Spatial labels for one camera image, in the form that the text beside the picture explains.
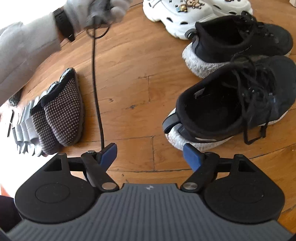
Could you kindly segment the grey sleeve left forearm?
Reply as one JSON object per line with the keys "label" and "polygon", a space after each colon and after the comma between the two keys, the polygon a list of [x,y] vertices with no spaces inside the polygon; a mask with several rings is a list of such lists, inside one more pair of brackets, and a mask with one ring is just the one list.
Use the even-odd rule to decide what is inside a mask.
{"label": "grey sleeve left forearm", "polygon": [[24,87],[49,56],[60,50],[53,14],[1,29],[1,104]]}

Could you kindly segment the left hand white glove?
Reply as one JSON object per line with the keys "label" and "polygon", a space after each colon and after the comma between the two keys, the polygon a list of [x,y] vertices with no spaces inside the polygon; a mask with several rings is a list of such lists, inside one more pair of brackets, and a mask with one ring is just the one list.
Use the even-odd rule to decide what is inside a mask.
{"label": "left hand white glove", "polygon": [[123,20],[132,1],[66,1],[63,9],[71,22],[74,32],[79,33],[90,27],[106,27]]}

